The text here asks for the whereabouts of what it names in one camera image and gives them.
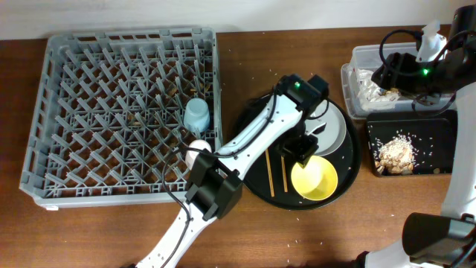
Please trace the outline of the food scraps pile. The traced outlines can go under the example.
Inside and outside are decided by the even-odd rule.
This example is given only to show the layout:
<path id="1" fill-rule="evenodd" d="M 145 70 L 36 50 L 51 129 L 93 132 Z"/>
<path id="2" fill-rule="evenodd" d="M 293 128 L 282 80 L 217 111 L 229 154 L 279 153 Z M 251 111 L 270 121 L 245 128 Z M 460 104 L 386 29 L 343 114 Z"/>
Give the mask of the food scraps pile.
<path id="1" fill-rule="evenodd" d="M 414 146 L 406 135 L 398 135 L 377 151 L 376 172 L 383 175 L 411 175 L 414 171 Z"/>

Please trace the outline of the wooden chopstick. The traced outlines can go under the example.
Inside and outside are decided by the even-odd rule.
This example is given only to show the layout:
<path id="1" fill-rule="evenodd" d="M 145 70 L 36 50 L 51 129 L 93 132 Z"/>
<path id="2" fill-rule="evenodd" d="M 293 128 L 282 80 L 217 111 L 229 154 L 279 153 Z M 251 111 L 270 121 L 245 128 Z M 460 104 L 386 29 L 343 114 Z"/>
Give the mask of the wooden chopstick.
<path id="1" fill-rule="evenodd" d="M 285 193 L 288 193 L 289 189 L 288 189 L 288 180 L 287 180 L 287 172 L 286 172 L 286 161 L 284 156 L 280 156 L 280 162 L 281 162 L 282 177 L 283 177 L 283 190 Z"/>
<path id="2" fill-rule="evenodd" d="M 270 194 L 271 194 L 271 198 L 272 198 L 272 197 L 275 196 L 275 194 L 274 194 L 274 182 L 273 182 L 273 177 L 272 177 L 271 161 L 270 161 L 268 149 L 265 150 L 265 158 L 266 158 L 266 168 L 267 168 L 267 173 L 268 173 L 269 189 L 270 189 Z"/>

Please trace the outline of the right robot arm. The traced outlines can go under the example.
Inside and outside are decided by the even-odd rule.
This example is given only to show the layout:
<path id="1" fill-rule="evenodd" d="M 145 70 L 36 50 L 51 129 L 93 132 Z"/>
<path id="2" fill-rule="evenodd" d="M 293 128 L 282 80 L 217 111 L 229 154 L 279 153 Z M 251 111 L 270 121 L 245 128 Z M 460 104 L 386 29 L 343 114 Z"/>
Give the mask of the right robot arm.
<path id="1" fill-rule="evenodd" d="M 402 101 L 363 115 L 378 176 L 450 173 L 438 215 L 414 212 L 395 243 L 363 252 L 355 267 L 475 265 L 475 7 L 454 13 L 448 36 L 439 22 L 410 31 L 412 42 L 356 47 L 342 83 L 355 95 L 363 70 Z"/>

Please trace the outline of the grey round plate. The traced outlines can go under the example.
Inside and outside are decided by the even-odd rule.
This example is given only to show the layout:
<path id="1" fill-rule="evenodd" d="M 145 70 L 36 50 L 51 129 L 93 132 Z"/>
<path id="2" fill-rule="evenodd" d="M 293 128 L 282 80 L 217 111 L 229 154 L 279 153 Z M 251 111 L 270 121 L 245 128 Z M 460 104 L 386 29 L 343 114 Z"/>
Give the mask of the grey round plate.
<path id="1" fill-rule="evenodd" d="M 305 133 L 318 139 L 316 156 L 326 156 L 336 151 L 343 143 L 347 134 L 347 125 L 341 110 L 333 103 L 323 101 L 311 114 L 312 117 L 322 117 L 305 120 Z"/>

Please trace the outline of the pink plastic cup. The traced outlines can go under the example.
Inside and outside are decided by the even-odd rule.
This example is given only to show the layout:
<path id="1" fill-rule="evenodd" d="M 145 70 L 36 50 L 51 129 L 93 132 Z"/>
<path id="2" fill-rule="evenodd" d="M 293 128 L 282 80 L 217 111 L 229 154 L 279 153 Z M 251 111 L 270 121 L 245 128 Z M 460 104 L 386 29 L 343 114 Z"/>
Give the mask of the pink plastic cup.
<path id="1" fill-rule="evenodd" d="M 209 153 L 212 152 L 210 144 L 202 139 L 192 141 L 188 147 L 189 150 L 186 152 L 185 155 L 185 164 L 190 170 L 193 167 L 193 164 L 199 154 L 199 151 L 206 150 Z"/>

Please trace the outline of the yellow bowl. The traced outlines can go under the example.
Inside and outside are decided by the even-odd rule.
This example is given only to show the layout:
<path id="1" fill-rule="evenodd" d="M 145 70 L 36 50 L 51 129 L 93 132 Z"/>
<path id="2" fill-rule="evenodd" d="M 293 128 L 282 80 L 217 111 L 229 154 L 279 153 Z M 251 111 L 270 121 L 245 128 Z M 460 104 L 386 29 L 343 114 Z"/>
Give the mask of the yellow bowl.
<path id="1" fill-rule="evenodd" d="M 336 191 L 338 174 L 331 162 L 320 156 L 312 156 L 305 166 L 295 163 L 291 169 L 291 182 L 304 199 L 323 201 Z"/>

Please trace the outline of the white napkin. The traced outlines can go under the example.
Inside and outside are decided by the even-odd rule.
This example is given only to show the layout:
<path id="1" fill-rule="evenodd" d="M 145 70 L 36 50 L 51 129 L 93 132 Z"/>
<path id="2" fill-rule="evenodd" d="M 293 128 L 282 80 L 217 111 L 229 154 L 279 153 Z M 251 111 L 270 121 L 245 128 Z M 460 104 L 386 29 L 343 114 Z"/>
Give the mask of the white napkin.
<path id="1" fill-rule="evenodd" d="M 364 111 L 372 112 L 376 110 L 392 109 L 395 102 L 400 99 L 400 94 L 383 95 L 382 88 L 371 80 L 373 71 L 359 69 L 357 74 L 358 81 L 358 100 Z"/>

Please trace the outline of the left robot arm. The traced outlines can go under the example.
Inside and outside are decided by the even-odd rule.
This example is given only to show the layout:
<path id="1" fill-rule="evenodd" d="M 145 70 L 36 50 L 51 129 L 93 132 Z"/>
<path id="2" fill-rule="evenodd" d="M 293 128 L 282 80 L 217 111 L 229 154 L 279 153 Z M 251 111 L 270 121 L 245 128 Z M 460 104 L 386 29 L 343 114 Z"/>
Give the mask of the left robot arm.
<path id="1" fill-rule="evenodd" d="M 318 140 L 305 133 L 305 120 L 329 96 L 329 84 L 315 75 L 304 80 L 285 75 L 273 86 L 266 107 L 233 140 L 215 153 L 186 147 L 196 158 L 176 219 L 138 267 L 175 267 L 200 233 L 239 202 L 243 180 L 255 161 L 273 144 L 306 165 Z"/>

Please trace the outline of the blue plastic cup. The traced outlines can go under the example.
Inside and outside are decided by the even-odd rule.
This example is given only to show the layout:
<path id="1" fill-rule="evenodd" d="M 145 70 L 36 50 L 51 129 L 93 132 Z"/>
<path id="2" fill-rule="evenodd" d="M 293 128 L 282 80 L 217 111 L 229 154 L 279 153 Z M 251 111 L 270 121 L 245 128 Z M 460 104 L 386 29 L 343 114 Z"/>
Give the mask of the blue plastic cup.
<path id="1" fill-rule="evenodd" d="M 201 98 L 192 98 L 187 102 L 184 112 L 184 127 L 191 131 L 205 132 L 210 126 L 208 104 Z"/>

